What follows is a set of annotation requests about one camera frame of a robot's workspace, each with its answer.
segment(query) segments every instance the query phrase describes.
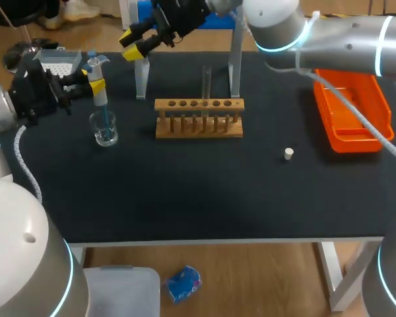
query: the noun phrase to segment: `orange tray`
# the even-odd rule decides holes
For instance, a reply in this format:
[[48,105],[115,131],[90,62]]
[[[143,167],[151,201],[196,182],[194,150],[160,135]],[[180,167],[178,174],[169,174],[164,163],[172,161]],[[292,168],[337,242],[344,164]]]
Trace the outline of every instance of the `orange tray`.
[[[374,76],[320,69],[315,72],[351,101],[386,139],[394,138],[391,111]],[[367,153],[381,149],[381,143],[328,88],[315,82],[314,93],[333,150],[338,153]]]

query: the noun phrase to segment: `blue box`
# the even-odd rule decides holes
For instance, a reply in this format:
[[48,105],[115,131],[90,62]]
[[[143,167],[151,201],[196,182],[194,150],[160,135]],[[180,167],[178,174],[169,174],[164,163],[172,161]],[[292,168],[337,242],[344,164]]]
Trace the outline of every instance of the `blue box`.
[[[138,16],[142,22],[151,16],[152,5],[150,1],[138,1]],[[211,13],[206,18],[206,23],[200,26],[200,29],[207,30],[233,30],[235,29],[235,21],[229,15],[219,17],[215,13]]]

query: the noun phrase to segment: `wooden test tube rack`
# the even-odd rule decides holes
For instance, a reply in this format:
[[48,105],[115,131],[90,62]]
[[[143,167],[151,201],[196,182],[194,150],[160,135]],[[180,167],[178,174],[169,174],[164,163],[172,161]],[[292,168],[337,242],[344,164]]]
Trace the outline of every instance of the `wooden test tube rack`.
[[[245,110],[243,99],[156,99],[158,112],[157,139],[193,139],[243,137],[241,113]],[[180,117],[176,112],[207,112],[209,116],[193,114]]]

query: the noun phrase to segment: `robotic arm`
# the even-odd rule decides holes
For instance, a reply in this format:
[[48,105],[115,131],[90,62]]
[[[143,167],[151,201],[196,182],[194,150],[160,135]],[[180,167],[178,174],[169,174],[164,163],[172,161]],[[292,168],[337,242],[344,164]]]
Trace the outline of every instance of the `robotic arm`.
[[[152,17],[133,24],[121,37],[129,60],[144,58],[164,42],[174,47],[175,33],[188,35],[202,25],[211,12],[224,15],[242,0],[153,0]],[[357,71],[396,77],[396,17],[352,17],[318,20],[308,28],[299,0],[243,0],[259,52],[277,69],[295,67],[297,44],[301,67]],[[157,35],[142,40],[144,32],[157,25]]]
[[[85,69],[60,78],[48,69],[43,70],[39,60],[23,61],[26,76],[16,75],[9,91],[0,86],[0,132],[13,128],[18,119],[26,126],[38,124],[39,118],[61,108],[71,114],[71,102],[79,98],[93,98],[96,106],[107,104],[106,84],[100,64],[105,56],[91,57]],[[76,85],[74,89],[65,87]],[[12,181],[13,177],[0,147],[0,179]]]

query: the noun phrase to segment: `test tube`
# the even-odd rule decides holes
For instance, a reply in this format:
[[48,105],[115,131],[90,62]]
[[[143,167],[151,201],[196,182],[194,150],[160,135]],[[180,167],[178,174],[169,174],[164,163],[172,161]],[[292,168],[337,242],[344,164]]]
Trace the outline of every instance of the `test tube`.
[[183,133],[185,132],[185,115],[182,114],[180,116],[180,131]]
[[227,114],[224,117],[224,132],[225,133],[227,133],[227,131],[229,130],[229,119],[230,119],[230,116]]
[[218,115],[214,116],[214,132],[217,133],[218,129]]
[[170,116],[170,132],[174,133],[174,116]]
[[[210,89],[211,89],[211,67],[204,66],[203,67],[203,100],[202,103],[204,106],[208,106],[210,99]],[[202,117],[208,117],[208,111],[202,111]]]
[[195,132],[197,129],[197,115],[192,115],[192,132]]

